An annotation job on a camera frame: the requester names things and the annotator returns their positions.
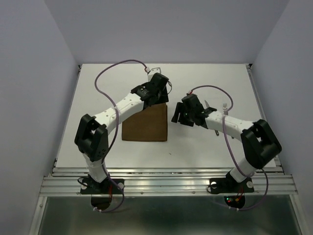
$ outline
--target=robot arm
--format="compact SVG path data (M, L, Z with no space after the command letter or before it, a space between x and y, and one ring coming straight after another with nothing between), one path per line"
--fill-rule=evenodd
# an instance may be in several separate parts
M168 102L166 84L169 79L155 73L149 82L139 85L116 104L94 116L84 115L79 123L75 144L83 153L90 176L98 183L106 175L102 169L103 158L109 151L108 135L116 127L116 110L121 124L124 120L149 106Z
M202 126L206 129L223 132L223 116L215 108L204 108L195 94L188 94L177 103L172 122L183 125ZM264 120L257 122L240 120L225 116L226 132L231 137L243 144L245 158L238 164L240 170L246 176L252 175L257 169L262 169L270 160L281 152L282 147L271 130L269 124ZM236 188L246 176L235 167L226 175L229 188Z

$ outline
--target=white tabletop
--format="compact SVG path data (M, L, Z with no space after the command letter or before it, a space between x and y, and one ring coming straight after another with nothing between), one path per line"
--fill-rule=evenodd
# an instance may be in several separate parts
M80 118L91 116L111 107L110 102L94 88L97 74L109 64L84 64L77 83L66 129L58 154L57 167L85 167L86 162L74 138ZM179 102L195 86L215 85L226 90L234 100L230 116L256 121L261 118L245 65L220 64L148 64L150 68L161 67L161 72L173 84L168 105L167 142L122 141L121 131L111 152L106 157L107 167L127 168L176 168L176 167L233 167L223 135L216 136L212 130L202 127L183 126L171 123ZM107 92L116 103L137 85L147 81L140 64L123 64L105 72L99 79L99 88ZM222 111L222 104L230 101L226 95L213 88L202 88L194 92L204 105ZM114 131L109 136L111 141ZM229 138L237 161L244 157L242 144ZM272 160L267 167L275 167Z

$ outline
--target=fork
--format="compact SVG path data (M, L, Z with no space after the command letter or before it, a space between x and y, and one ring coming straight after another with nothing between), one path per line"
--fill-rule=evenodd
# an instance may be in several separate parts
M227 103L223 103L223 112L224 115L228 115Z

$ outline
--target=purple cable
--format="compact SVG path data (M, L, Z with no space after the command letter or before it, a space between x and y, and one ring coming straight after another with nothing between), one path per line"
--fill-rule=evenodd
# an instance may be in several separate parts
M215 89L218 89L218 90L220 90L221 92L225 93L225 94L229 97L230 102L231 102L231 105L230 105L229 109L227 109L227 111L229 111L229 110L231 110L231 109L233 108L233 106L234 106L234 101L233 101L232 97L230 96L230 94L228 94L228 93L227 93L225 90L223 90L222 88L219 88L219 87L216 87L216 86L212 86L212 85L203 85L203 86L198 86L198 87L193 88L193 89L191 90L191 92L193 92L195 89L202 88L202 87L211 87L211 88L215 88ZM230 147L230 144L229 144L229 141L228 141L228 138L227 138L227 134L226 134L225 115L223 116L223 119L222 119L222 120L223 120L223 121L222 121L222 124L223 124L223 134L224 134L225 142L226 142L228 151L229 151L229 153L230 153L230 156L231 156L231 158L232 158L232 160L233 160L233 162L234 162L234 164L235 164L237 170L238 170L243 176L245 176L245 177L248 178L249 176L245 175L245 174L243 173L243 171L239 168L239 166L238 166L238 164L237 164L237 162L236 162L235 156L234 156L234 154L233 154L233 151L231 150L231 147ZM252 209L252 208L255 208L255 207L257 207L258 205L260 205L261 203L263 203L263 201L264 201L266 195L268 194L268 175L266 174L266 172L265 172L263 169L262 169L262 172L264 173L265 179L266 179L266 189L265 189L265 192L264 192L263 197L261 198L261 200L260 200L259 202L257 202L257 203L254 204L253 206L247 207L247 208L238 209L239 211L247 211L247 210ZM213 202L213 203L228 208L228 206L226 206L226 205L224 205L224 204L217 203L217 202Z
M114 67L114 66L117 66L117 65L120 65L120 64L123 64L123 63L127 63L127 62L137 62L137 63L142 64L142 65L145 67L145 69L147 68L147 66L146 66L143 62L141 62L141 61L139 61L139 60L135 60L135 59L123 60L123 61L117 62L117 63L115 63L115 64L112 64L112 65L108 66L107 68L105 68L104 70L102 70L102 71L97 75L97 77L96 77L96 79L95 79L95 81L94 81L94 87L96 88L96 90L97 90L99 93L103 94L106 98L108 98L108 100L112 103L113 107L116 107L116 103L114 102L114 100L113 100L111 97L109 97L109 95L107 95L105 92L103 92L102 90L100 90L100 89L98 88L97 81L98 81L99 77L100 77L105 71L109 70L110 68L112 68L112 67ZM114 142L115 142L115 140L116 140L116 137L117 137L118 124L119 124L119 113L118 113L118 110L117 110L117 109L115 109L115 113L116 113L116 127L115 127L115 133L114 133L113 140L112 140L112 142L111 142L111 144L110 144L110 146L109 146L109 149L108 149L108 152L107 152L107 153L109 153L109 151L111 150L111 148L112 148L112 146L113 146L113 144L114 144ZM125 199L125 194L124 194L124 190L110 177L110 174L108 173L107 168L106 168L106 166L105 166L105 159L104 159L104 158L103 158L102 161L101 161L101 166L102 166L102 169L103 169L103 171L104 171L106 177L108 178L108 180L109 180L115 187L117 187L118 190L120 190L120 191L122 192L122 200L121 200L121 202L120 202L115 208L113 208L113 209L111 209L111 210L108 210L108 211L101 211L101 210L99 210L99 209L97 209L97 208L93 208L93 209L94 209L95 211L97 211L97 212L108 213L108 212L112 212L112 211L118 209L118 208L123 204L124 199Z

